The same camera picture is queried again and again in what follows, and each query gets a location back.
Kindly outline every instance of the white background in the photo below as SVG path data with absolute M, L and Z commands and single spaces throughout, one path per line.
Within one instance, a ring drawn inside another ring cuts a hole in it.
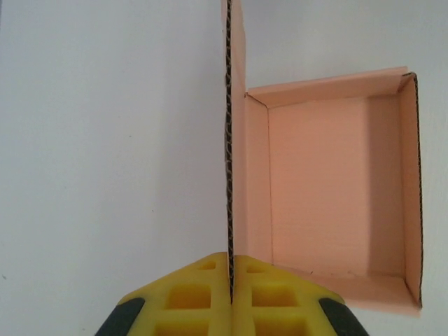
M 248 86 L 419 75 L 420 319 L 448 334 L 448 3 L 243 0 Z M 3 0 L 0 335 L 92 335 L 126 293 L 226 249 L 218 0 Z

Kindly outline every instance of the pink cardboard box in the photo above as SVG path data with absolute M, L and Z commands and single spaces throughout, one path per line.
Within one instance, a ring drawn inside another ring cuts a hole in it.
M 239 0 L 231 30 L 234 252 L 352 306 L 418 315 L 416 75 L 397 68 L 247 90 Z

